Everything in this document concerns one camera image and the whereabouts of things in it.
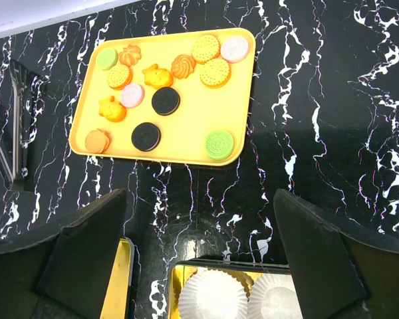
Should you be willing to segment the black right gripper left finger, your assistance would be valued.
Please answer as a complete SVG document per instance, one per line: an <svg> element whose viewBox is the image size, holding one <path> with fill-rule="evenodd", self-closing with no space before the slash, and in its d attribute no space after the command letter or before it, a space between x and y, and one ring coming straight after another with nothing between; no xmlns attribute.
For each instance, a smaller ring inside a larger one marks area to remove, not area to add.
<svg viewBox="0 0 399 319"><path fill-rule="evenodd" d="M117 189L0 240L0 318L99 318L126 212Z"/></svg>

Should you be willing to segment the gold tin lid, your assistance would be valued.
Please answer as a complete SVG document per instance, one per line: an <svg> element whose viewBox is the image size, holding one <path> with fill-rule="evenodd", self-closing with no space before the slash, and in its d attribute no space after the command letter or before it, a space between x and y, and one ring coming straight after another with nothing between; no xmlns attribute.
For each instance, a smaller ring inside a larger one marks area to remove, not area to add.
<svg viewBox="0 0 399 319"><path fill-rule="evenodd" d="M130 239L120 239L100 319L125 318L132 280L134 245Z"/></svg>

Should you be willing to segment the gold cookie tin box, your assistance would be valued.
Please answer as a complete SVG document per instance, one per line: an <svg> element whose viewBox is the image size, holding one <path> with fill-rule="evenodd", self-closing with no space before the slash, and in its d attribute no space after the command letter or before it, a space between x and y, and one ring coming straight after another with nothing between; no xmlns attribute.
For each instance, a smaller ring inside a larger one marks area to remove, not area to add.
<svg viewBox="0 0 399 319"><path fill-rule="evenodd" d="M167 318L180 318L178 309L180 292L190 277L198 271L204 270L220 270L235 278L243 286L247 300L249 300L254 283L263 274L291 274L288 265L219 261L203 258L179 261L169 272Z"/></svg>

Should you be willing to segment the orange cat-shaped cookie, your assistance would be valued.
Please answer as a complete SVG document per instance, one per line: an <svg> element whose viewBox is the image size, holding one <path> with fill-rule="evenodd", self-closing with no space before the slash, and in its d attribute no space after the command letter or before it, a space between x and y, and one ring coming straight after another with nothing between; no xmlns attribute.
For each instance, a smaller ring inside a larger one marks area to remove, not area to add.
<svg viewBox="0 0 399 319"><path fill-rule="evenodd" d="M110 137L108 133L103 130L92 130L87 134L84 144L89 153L101 154L108 149Z"/></svg>

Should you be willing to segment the black sandwich cookie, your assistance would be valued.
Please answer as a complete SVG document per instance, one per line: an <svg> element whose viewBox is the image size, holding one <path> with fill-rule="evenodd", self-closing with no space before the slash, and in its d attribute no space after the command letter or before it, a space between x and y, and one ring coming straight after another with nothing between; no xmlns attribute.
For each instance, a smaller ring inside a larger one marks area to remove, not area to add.
<svg viewBox="0 0 399 319"><path fill-rule="evenodd" d="M159 127L151 122L139 124L131 135L133 146L142 152L152 151L160 143L160 138Z"/></svg>
<svg viewBox="0 0 399 319"><path fill-rule="evenodd" d="M172 87L160 88L152 97L152 107L154 111L161 116L174 113L179 105L180 95Z"/></svg>

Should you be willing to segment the metal serving tongs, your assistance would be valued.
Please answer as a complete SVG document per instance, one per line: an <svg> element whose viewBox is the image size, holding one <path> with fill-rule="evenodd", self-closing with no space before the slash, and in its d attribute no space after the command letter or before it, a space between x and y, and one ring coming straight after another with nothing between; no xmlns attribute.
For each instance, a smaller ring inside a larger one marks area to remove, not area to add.
<svg viewBox="0 0 399 319"><path fill-rule="evenodd" d="M35 122L35 102L46 92L46 78L12 59L9 63L12 99L10 144L0 142L0 174L6 189L34 192L34 177L28 173L32 164L28 150L31 126Z"/></svg>

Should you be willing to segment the white paper cup rear-right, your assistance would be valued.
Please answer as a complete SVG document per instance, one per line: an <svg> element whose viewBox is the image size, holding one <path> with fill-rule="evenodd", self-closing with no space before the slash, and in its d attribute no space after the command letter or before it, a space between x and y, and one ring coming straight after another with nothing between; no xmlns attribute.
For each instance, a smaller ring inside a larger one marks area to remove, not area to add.
<svg viewBox="0 0 399 319"><path fill-rule="evenodd" d="M253 284L248 318L302 318L293 279L289 274L262 274Z"/></svg>

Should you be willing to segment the yellow cat-shaped cookie left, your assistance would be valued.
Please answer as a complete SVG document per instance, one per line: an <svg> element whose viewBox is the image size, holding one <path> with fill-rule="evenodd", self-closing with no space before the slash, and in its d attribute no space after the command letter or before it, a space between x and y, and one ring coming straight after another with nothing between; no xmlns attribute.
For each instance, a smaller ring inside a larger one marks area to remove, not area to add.
<svg viewBox="0 0 399 319"><path fill-rule="evenodd" d="M126 109L115 100L114 96L108 96L98 101L99 116L102 116L110 122L121 122L126 117Z"/></svg>

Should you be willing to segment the yellow cat-shaped cookie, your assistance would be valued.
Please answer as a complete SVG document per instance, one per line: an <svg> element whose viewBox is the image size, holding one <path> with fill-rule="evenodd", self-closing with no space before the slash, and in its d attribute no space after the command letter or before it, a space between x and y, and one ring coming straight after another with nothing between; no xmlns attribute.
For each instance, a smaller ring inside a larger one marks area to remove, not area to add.
<svg viewBox="0 0 399 319"><path fill-rule="evenodd" d="M98 101L99 116L102 116L110 122L121 122L126 117L126 109L115 100L114 96L108 96Z"/></svg>
<svg viewBox="0 0 399 319"><path fill-rule="evenodd" d="M155 89L170 87L173 85L173 76L170 71L153 64L142 71L144 84Z"/></svg>

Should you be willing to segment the green embossed round cookie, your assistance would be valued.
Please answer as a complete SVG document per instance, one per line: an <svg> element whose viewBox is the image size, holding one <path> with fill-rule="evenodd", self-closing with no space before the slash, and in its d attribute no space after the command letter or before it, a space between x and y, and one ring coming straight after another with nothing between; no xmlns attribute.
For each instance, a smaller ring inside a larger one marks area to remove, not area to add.
<svg viewBox="0 0 399 319"><path fill-rule="evenodd" d="M205 152L213 160L221 161L228 158L234 149L234 139L227 130L217 130L209 133L205 139Z"/></svg>

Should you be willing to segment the yellow plastic tray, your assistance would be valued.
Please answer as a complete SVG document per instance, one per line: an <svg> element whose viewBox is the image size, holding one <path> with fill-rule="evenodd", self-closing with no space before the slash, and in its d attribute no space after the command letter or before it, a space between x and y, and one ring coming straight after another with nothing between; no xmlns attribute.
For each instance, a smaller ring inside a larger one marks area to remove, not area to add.
<svg viewBox="0 0 399 319"><path fill-rule="evenodd" d="M174 59L181 54L191 55L193 44L203 35L217 37L220 48L230 37L245 37L249 42L249 53L240 62L229 62L231 77L220 88L208 88L202 84L200 71L204 64L200 63L196 63L194 73L187 78L173 77L170 87L179 93L180 105L170 115L157 114L152 107L152 97L158 89L144 84L142 71L158 64L160 68L171 72ZM107 85L106 75L110 69L101 70L96 57L106 48L113 48L119 54L128 45L138 45L141 49L142 58L130 69L131 83L143 87L144 99L135 108L125 108L126 117L123 121L110 122L99 116L98 101L114 96L120 103L122 90L113 90ZM93 51L88 64L68 138L70 147L74 153L84 156L213 166L229 164L240 155L245 141L254 60L255 38L250 31L242 28L105 41ZM161 132L160 143L149 152L137 150L131 140L135 127L144 122L157 125ZM107 132L110 137L108 149L101 154L89 153L84 144L87 134L96 129ZM230 132L235 143L231 155L221 161L209 158L205 152L207 135L217 130Z"/></svg>

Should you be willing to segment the green round cookie top-left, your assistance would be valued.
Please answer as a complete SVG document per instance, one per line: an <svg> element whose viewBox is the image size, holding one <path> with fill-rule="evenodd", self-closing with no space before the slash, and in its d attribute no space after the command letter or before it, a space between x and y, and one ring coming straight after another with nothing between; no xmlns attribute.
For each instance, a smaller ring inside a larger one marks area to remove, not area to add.
<svg viewBox="0 0 399 319"><path fill-rule="evenodd" d="M118 53L113 48L106 48L101 50L97 57L96 63L101 70L111 69L118 60Z"/></svg>

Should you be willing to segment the orange swirl cookie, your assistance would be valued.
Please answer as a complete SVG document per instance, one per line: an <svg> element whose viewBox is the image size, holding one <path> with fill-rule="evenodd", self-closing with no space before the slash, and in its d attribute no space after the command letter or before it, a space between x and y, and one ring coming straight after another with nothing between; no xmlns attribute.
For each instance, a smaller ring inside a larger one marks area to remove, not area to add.
<svg viewBox="0 0 399 319"><path fill-rule="evenodd" d="M142 58L138 45L128 45L118 54L119 62L128 67L134 66Z"/></svg>
<svg viewBox="0 0 399 319"><path fill-rule="evenodd" d="M172 62L171 73L174 78L184 79L194 73L196 60L188 54L178 55Z"/></svg>

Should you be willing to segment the pink round cookie right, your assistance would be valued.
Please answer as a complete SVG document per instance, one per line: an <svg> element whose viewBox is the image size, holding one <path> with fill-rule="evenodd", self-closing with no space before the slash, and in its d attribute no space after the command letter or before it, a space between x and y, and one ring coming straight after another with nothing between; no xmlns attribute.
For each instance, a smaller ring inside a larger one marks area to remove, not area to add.
<svg viewBox="0 0 399 319"><path fill-rule="evenodd" d="M249 42L245 37L228 38L220 48L220 55L230 63L242 61L249 53Z"/></svg>

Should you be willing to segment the yellow dotted cookie top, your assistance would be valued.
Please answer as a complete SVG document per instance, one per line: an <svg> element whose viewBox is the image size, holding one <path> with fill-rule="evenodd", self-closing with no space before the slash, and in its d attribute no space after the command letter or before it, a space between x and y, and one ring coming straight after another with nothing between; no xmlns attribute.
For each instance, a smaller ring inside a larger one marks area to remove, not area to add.
<svg viewBox="0 0 399 319"><path fill-rule="evenodd" d="M191 55L197 63L205 64L220 54L220 43L214 35L203 35L192 46Z"/></svg>

